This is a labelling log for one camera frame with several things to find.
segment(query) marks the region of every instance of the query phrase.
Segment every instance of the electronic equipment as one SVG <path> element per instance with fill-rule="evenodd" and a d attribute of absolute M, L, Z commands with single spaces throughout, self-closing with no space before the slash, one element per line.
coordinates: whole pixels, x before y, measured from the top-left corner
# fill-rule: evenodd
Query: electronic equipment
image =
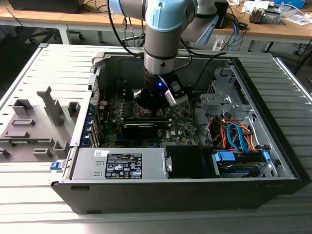
<path fill-rule="evenodd" d="M 275 10 L 265 10 L 263 8 L 254 9 L 249 16 L 249 22 L 254 24 L 273 23 L 278 24 L 281 20 L 280 13 Z"/>
<path fill-rule="evenodd" d="M 9 0 L 14 10 L 78 13 L 84 0 Z"/>
<path fill-rule="evenodd" d="M 298 164 L 292 169 L 292 149 L 236 58 L 213 60 L 205 73 L 210 79 L 196 89 L 199 98 L 152 114 L 129 95 L 141 86 L 142 71 L 133 66 L 142 61 L 112 51 L 100 61 L 101 53 L 90 80 L 105 90 L 94 95 L 98 105 L 81 107 L 63 176 L 51 181 L 74 212 L 256 208 L 309 183 L 298 179 Z M 205 63 L 193 59 L 179 73 L 183 85 Z M 86 131 L 92 120 L 98 135 Z"/>
<path fill-rule="evenodd" d="M 226 11 L 228 10 L 229 3 L 226 0 L 215 0 L 214 4 L 216 6 L 216 14 L 219 16 L 215 28 L 223 28 L 224 18 L 226 16 Z"/>
<path fill-rule="evenodd" d="M 175 69 L 188 54 L 177 49 L 181 37 L 208 41 L 218 19 L 213 1 L 114 0 L 111 6 L 146 19 L 145 48 L 131 48 L 140 56 L 97 48 L 92 63 L 71 61 L 87 62 L 76 85 L 83 82 L 80 94 L 54 93 L 49 85 L 10 99 L 0 160 L 52 161 L 51 188 L 77 214 L 258 208 L 311 182 L 293 138 L 286 138 L 284 127 L 294 119 L 274 111 L 285 109 L 288 92 L 299 97 L 296 105 L 308 105 L 304 110 L 311 97 L 282 63 L 201 52 L 185 70 Z M 54 85 L 63 82 L 54 74 L 51 86 L 63 88 Z M 279 93 L 281 84 L 287 96 L 271 97 L 268 87 Z"/>

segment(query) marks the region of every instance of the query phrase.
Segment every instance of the black cable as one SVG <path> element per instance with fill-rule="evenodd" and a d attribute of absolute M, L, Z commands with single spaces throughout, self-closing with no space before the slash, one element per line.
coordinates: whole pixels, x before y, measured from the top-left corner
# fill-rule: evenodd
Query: black cable
<path fill-rule="evenodd" d="M 230 38 L 228 39 L 228 41 L 224 44 L 224 47 L 220 49 L 221 51 L 224 50 L 224 48 L 225 48 L 226 46 L 227 46 L 227 50 L 228 50 L 228 48 L 229 48 L 229 42 L 230 42 L 231 38 L 233 37 L 234 33 L 235 33 L 235 30 L 234 30 L 233 33 L 231 34 L 231 36 L 230 36 Z"/>
<path fill-rule="evenodd" d="M 199 80 L 200 78 L 202 77 L 204 71 L 205 71 L 205 68 L 207 67 L 207 65 L 213 60 L 215 59 L 216 57 L 219 57 L 221 55 L 226 55 L 226 52 L 222 52 L 222 53 L 219 53 L 219 54 L 216 54 L 216 55 L 213 55 L 210 59 L 208 59 L 208 61 L 206 62 L 206 64 L 203 66 L 203 68 L 201 69 L 201 72 L 197 78 L 197 81 L 195 82 L 195 84 L 193 85 L 193 89 L 198 85 L 199 83 Z"/>
<path fill-rule="evenodd" d="M 180 66 L 180 67 L 178 67 L 178 68 L 175 68 L 175 71 L 178 71 L 178 70 L 180 70 L 181 68 L 190 65 L 190 64 L 192 63 L 192 60 L 193 60 L 193 59 L 192 59 L 191 51 L 187 48 L 187 46 L 186 46 L 185 43 L 182 43 L 182 42 L 184 42 L 182 38 L 180 38 L 180 42 L 181 42 L 182 46 L 184 47 L 184 49 L 185 49 L 185 50 L 187 51 L 187 53 L 189 54 L 189 58 L 190 58 L 190 59 L 189 59 L 189 62 L 188 62 L 188 63 L 185 63 L 184 65 L 182 65 L 182 66 Z"/>
<path fill-rule="evenodd" d="M 242 30 L 242 34 L 243 34 L 243 36 L 242 36 L 242 41 L 241 41 L 241 42 L 240 42 L 240 44 L 239 44 L 238 51 L 240 50 L 240 47 L 241 47 L 241 46 L 242 46 L 242 44 L 243 44 L 243 41 L 244 41 L 244 36 L 245 36 L 246 31 L 247 31 L 247 29 L 245 29 L 245 31 L 244 31 L 244 30 Z"/>
<path fill-rule="evenodd" d="M 238 18 L 239 20 L 241 20 L 242 18 L 244 18 L 244 16 L 246 15 L 246 11 L 244 11 L 244 12 L 239 12 L 239 11 L 237 11 L 237 8 L 239 8 L 240 6 L 241 6 L 241 5 L 238 5 L 238 6 L 234 9 L 237 13 L 243 15 L 243 16 L 241 16 L 241 17 Z"/>
<path fill-rule="evenodd" d="M 1 31 L 7 36 L 8 34 L 5 32 L 5 30 L 0 26 Z"/>
<path fill-rule="evenodd" d="M 123 35 L 124 35 L 124 37 L 125 37 L 125 43 L 126 43 L 127 46 L 129 47 L 129 43 L 128 43 L 128 41 L 127 41 L 127 35 L 126 35 L 126 30 L 125 30 L 125 29 L 123 30 Z"/>
<path fill-rule="evenodd" d="M 297 51 L 300 51 L 301 53 L 303 52 L 301 49 L 305 49 L 303 46 L 301 46 L 301 48 L 300 48 L 300 46 L 296 43 L 293 43 L 293 45 L 294 45 L 294 47 L 296 47 Z"/>
<path fill-rule="evenodd" d="M 6 89 L 3 89 L 1 86 L 0 86 L 0 89 L 2 89 L 3 91 L 7 92 L 7 90 L 6 90 Z"/>
<path fill-rule="evenodd" d="M 143 26 L 143 21 L 141 20 L 141 27 L 142 27 L 142 34 L 144 34 L 144 26 Z"/>
<path fill-rule="evenodd" d="M 115 34 L 115 36 L 116 36 L 116 38 L 117 38 L 119 44 L 125 49 L 125 51 L 127 51 L 130 55 L 133 55 L 133 56 L 137 57 L 138 54 L 135 54 L 135 53 L 133 53 L 132 51 L 130 51 L 130 50 L 125 46 L 125 44 L 121 41 L 120 37 L 118 36 L 118 33 L 117 33 L 116 28 L 115 28 L 115 26 L 114 26 L 114 22 L 113 22 L 113 18 L 112 18 L 111 9 L 110 9 L 110 7 L 109 7 L 109 1 L 110 1 L 110 0 L 107 1 L 108 18 L 109 18 L 109 22 L 111 23 L 111 27 L 112 27 L 112 29 L 113 29 L 113 32 L 114 32 L 114 34 Z"/>
<path fill-rule="evenodd" d="M 208 125 L 208 123 L 200 124 L 200 125 L 196 126 L 196 128 L 199 128 L 201 126 L 207 126 L 207 125 Z"/>
<path fill-rule="evenodd" d="M 300 62 L 300 60 L 301 60 L 302 56 L 304 55 L 304 53 L 306 52 L 307 48 L 310 46 L 311 42 L 312 42 L 312 38 L 311 38 L 311 40 L 309 41 L 309 44 L 307 45 L 307 47 L 305 48 L 305 50 L 303 51 L 303 53 L 301 54 L 300 58 L 298 59 L 297 65 L 298 65 L 298 63 Z"/>
<path fill-rule="evenodd" d="M 97 11 L 90 11 L 90 10 L 88 10 L 85 6 L 90 6 L 90 5 L 88 5 L 88 4 L 89 4 L 90 2 L 92 2 L 92 1 L 93 1 L 93 0 L 89 0 L 89 1 L 87 1 L 85 4 L 82 5 L 82 7 L 83 7 L 87 12 L 90 12 L 90 13 L 107 13 L 107 12 L 108 12 L 108 10 L 106 10 L 106 11 L 98 11 L 101 7 L 106 6 L 106 4 L 103 4 L 103 5 L 99 6 L 99 7 L 97 7 L 97 0 L 94 1 L 95 7 L 96 7 L 96 10 L 97 10 Z"/>
<path fill-rule="evenodd" d="M 130 18 L 130 17 L 128 17 L 128 20 L 129 20 L 129 24 L 130 24 L 130 30 L 131 30 L 131 33 L 132 33 L 133 46 L 135 47 L 135 46 L 136 46 L 136 40 L 135 40 L 135 35 L 134 35 L 134 33 L 133 33 L 133 29 L 132 29 L 131 18 Z"/>
<path fill-rule="evenodd" d="M 230 13 L 227 13 L 227 14 L 233 16 L 234 23 L 235 23 L 236 26 L 238 26 L 238 23 L 239 23 L 238 18 L 234 15 L 234 12 L 233 12 L 233 10 L 232 10 L 232 8 L 230 6 L 229 6 L 229 9 L 231 10 L 232 14 L 230 14 Z"/>
<path fill-rule="evenodd" d="M 22 26 L 24 32 L 26 31 L 27 34 L 28 34 L 28 36 L 31 38 L 31 34 L 25 29 L 24 25 L 22 25 L 22 23 L 21 23 L 21 22 L 12 14 L 12 12 L 9 10 L 8 6 L 6 5 L 6 1 L 3 0 L 3 2 L 4 2 L 4 5 L 5 5 L 6 10 L 7 10 L 7 11 L 10 13 L 10 15 Z"/>
<path fill-rule="evenodd" d="M 241 46 L 241 44 L 243 43 L 244 36 L 245 36 L 244 30 L 242 30 L 242 34 L 243 34 L 243 35 L 236 41 L 236 43 L 238 43 L 240 40 L 242 40 L 242 41 L 240 41 L 240 42 L 239 42 L 237 45 L 235 45 L 234 47 Z"/>
<path fill-rule="evenodd" d="M 184 42 L 184 40 L 183 40 L 182 38 L 180 38 L 180 42 L 181 42 L 181 44 L 183 45 L 183 47 L 186 48 L 186 50 L 188 50 L 188 52 L 190 52 L 191 54 L 197 55 L 197 56 L 207 56 L 207 55 L 199 54 L 199 53 L 196 53 L 196 52 L 190 50 L 190 49 L 187 47 L 187 45 L 185 44 L 185 42 Z"/>
<path fill-rule="evenodd" d="M 198 103 L 199 100 L 200 100 L 200 97 L 196 99 L 194 108 L 192 109 L 192 120 L 193 120 L 194 126 L 196 126 L 195 119 L 194 119 L 194 114 L 195 114 L 195 109 L 196 109 L 196 106 L 197 106 L 197 103 Z"/>

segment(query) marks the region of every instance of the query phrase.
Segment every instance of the wooden desk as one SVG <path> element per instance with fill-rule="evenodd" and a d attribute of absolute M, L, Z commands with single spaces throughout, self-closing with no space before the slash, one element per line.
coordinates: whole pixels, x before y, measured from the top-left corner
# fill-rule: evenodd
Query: wooden desk
<path fill-rule="evenodd" d="M 43 11 L 16 11 L 12 8 L 11 4 L 6 1 L 6 6 L 10 12 L 21 22 L 40 22 L 40 23 L 60 23 L 60 19 L 64 13 L 58 12 L 43 12 Z M 0 1 L 0 20 L 12 20 L 15 19 L 8 12 L 3 0 Z"/>
<path fill-rule="evenodd" d="M 7 1 L 7 7 L 14 16 L 27 27 L 41 28 L 56 28 L 59 29 L 64 44 L 70 44 L 71 40 L 68 31 L 71 30 L 93 30 L 98 31 L 99 36 L 102 36 L 101 31 L 111 31 L 109 19 L 98 13 L 90 13 L 84 9 L 79 14 L 64 14 L 56 12 L 38 12 L 38 11 L 15 11 L 11 4 Z M 105 4 L 105 0 L 97 0 L 97 6 Z M 96 11 L 94 3 L 86 6 L 90 11 Z M 252 40 L 289 42 L 289 43 L 308 43 L 312 38 L 312 25 L 299 26 L 286 19 L 282 19 L 279 25 L 273 24 L 252 24 L 249 23 L 249 14 L 240 14 L 241 7 L 232 7 L 235 16 L 240 22 L 248 24 L 248 30 L 244 37 L 243 44 L 248 49 L 248 44 Z M 312 7 L 304 6 L 303 10 L 312 11 Z M 123 16 L 113 15 L 114 24 L 118 31 L 122 31 Z M 0 0 L 0 25 L 19 26 L 11 14 L 5 8 L 4 2 Z M 141 32 L 141 21 L 132 19 L 132 25 L 135 32 Z M 226 39 L 233 33 L 230 25 L 222 29 L 215 29 L 212 37 Z"/>
<path fill-rule="evenodd" d="M 105 0 L 97 0 L 97 6 L 101 6 L 106 4 Z M 96 7 L 94 2 L 89 3 L 85 6 L 86 9 L 95 12 Z M 104 6 L 100 9 L 101 11 L 106 11 L 107 7 Z M 122 20 L 123 16 L 112 14 L 114 25 L 116 28 L 122 28 Z M 64 14 L 64 16 L 60 19 L 61 23 L 65 24 L 80 24 L 80 25 L 89 25 L 89 26 L 104 26 L 111 27 L 111 24 L 108 19 L 107 13 L 90 13 L 85 9 L 81 9 L 79 14 Z M 131 19 L 132 26 L 135 28 L 141 28 L 141 21 L 138 19 Z"/>
<path fill-rule="evenodd" d="M 279 38 L 289 38 L 289 39 L 308 39 L 312 38 L 312 24 L 306 24 L 300 26 L 289 20 L 282 18 L 279 24 L 253 24 L 249 22 L 249 15 L 241 12 L 242 6 L 236 8 L 235 6 L 231 7 L 234 15 L 242 23 L 248 24 L 248 30 L 246 32 L 247 36 L 260 36 L 260 37 L 279 37 Z M 312 6 L 304 6 L 303 11 L 312 11 Z M 215 32 L 218 33 L 232 33 L 233 29 L 230 25 L 226 26 L 223 29 L 215 29 Z"/>

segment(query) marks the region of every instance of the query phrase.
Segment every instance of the warning label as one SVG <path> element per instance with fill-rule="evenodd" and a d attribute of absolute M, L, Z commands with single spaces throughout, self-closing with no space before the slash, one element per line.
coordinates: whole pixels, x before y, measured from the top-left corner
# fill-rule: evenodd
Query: warning label
<path fill-rule="evenodd" d="M 142 154 L 108 154 L 107 179 L 142 179 Z"/>

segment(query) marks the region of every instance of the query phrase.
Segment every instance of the robotic arm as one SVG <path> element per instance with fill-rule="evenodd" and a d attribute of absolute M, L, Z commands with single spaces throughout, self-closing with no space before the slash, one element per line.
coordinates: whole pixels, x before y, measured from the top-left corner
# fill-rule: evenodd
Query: robotic arm
<path fill-rule="evenodd" d="M 144 87 L 134 94 L 145 109 L 188 99 L 175 74 L 180 38 L 206 44 L 219 18 L 214 0 L 109 0 L 115 14 L 146 21 Z"/>

